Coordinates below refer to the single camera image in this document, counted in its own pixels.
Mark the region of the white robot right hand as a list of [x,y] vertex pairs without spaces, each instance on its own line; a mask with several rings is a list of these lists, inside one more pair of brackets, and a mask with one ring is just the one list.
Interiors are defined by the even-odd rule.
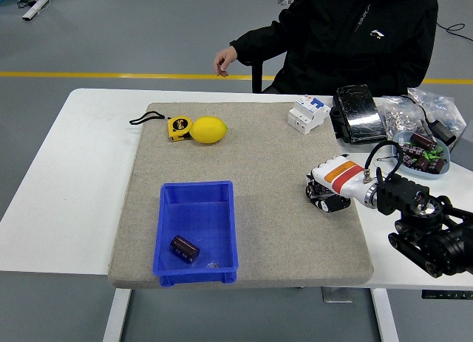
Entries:
[[348,208],[351,199],[375,208],[377,182],[369,171],[346,156],[337,156],[306,175],[306,197],[318,209],[332,213]]

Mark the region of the person's hand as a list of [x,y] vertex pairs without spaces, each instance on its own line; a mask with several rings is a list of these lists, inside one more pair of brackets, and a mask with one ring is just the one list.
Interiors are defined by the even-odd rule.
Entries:
[[233,46],[220,50],[214,59],[214,72],[217,76],[228,77],[227,68],[237,59],[237,51]]

